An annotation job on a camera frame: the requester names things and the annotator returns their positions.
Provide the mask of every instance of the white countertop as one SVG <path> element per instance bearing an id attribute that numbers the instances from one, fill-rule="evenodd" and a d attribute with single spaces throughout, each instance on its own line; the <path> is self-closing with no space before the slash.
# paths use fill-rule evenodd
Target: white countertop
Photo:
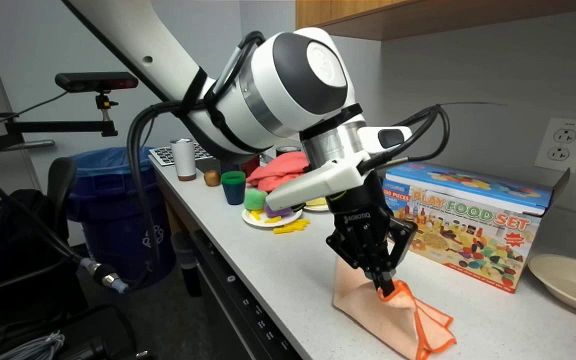
<path id="1" fill-rule="evenodd" d="M 310 214 L 303 233 L 284 236 L 242 223 L 221 189 L 198 176 L 177 182 L 158 169 L 190 214 L 221 250 L 284 336 L 303 358 L 397 358 L 387 347 L 332 308 L 336 255 L 325 246 L 330 214 Z M 523 273 L 517 293 L 506 295 L 411 253 L 397 268 L 415 299 L 454 316 L 456 347 L 435 358 L 576 358 L 576 312 L 554 300 Z"/>

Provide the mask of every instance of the cabinet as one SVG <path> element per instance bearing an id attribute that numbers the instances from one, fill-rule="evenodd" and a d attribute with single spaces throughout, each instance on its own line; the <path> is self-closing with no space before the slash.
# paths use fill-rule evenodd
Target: cabinet
<path id="1" fill-rule="evenodd" d="M 296 26 L 390 41 L 576 12 L 576 0 L 296 0 Z"/>

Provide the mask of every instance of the play food box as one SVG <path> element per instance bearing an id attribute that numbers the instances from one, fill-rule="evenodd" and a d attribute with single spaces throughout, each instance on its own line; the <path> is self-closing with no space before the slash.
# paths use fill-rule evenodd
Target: play food box
<path id="1" fill-rule="evenodd" d="M 384 179 L 385 204 L 417 233 L 409 250 L 515 293 L 552 190 L 460 170 L 402 165 Z"/>

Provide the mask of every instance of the blue trash can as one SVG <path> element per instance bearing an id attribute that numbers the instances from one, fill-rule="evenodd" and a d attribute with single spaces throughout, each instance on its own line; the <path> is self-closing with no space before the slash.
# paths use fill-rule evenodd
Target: blue trash can
<path id="1" fill-rule="evenodd" d="M 148 149 L 139 153 L 142 189 L 153 219 L 159 263 L 146 233 L 132 182 L 126 149 L 103 149 L 71 156 L 75 181 L 68 196 L 68 219 L 79 223 L 93 260 L 111 267 L 132 287 L 148 287 L 173 268 L 173 250 L 162 193 L 156 185 Z"/>

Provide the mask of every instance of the wall outlet cover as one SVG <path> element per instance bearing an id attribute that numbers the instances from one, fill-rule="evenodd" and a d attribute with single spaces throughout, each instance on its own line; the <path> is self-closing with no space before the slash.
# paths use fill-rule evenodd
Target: wall outlet cover
<path id="1" fill-rule="evenodd" d="M 552 170 L 576 170 L 574 118 L 550 118 L 534 165 Z"/>

